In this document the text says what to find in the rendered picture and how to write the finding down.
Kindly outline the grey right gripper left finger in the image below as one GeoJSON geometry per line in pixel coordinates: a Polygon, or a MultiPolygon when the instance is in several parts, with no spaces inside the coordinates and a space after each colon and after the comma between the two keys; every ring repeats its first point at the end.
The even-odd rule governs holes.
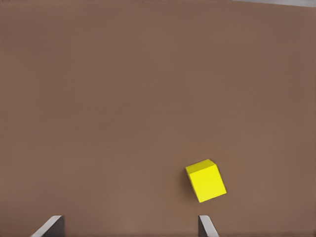
{"type": "Polygon", "coordinates": [[[65,237],[65,217],[63,215],[50,217],[30,237],[65,237]]]}

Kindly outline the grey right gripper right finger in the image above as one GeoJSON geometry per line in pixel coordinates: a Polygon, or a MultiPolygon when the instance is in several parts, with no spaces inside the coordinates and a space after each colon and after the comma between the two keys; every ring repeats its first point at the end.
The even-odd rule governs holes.
{"type": "Polygon", "coordinates": [[[210,217],[207,215],[198,216],[198,237],[219,237],[210,217]]]}

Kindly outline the yellow cube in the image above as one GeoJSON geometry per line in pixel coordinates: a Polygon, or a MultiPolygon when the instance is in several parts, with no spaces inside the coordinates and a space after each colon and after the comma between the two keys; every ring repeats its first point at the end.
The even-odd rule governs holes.
{"type": "Polygon", "coordinates": [[[199,203],[227,193],[218,166],[210,159],[186,166],[185,170],[199,203]]]}

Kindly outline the silver frame post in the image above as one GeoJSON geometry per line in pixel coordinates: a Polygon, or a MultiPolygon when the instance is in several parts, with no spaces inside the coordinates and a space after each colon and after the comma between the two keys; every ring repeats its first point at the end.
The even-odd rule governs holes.
{"type": "Polygon", "coordinates": [[[266,4],[278,4],[278,5],[289,5],[289,6],[301,6],[301,7],[314,7],[314,8],[316,8],[316,0],[232,0],[232,1],[266,3],[266,4]]]}

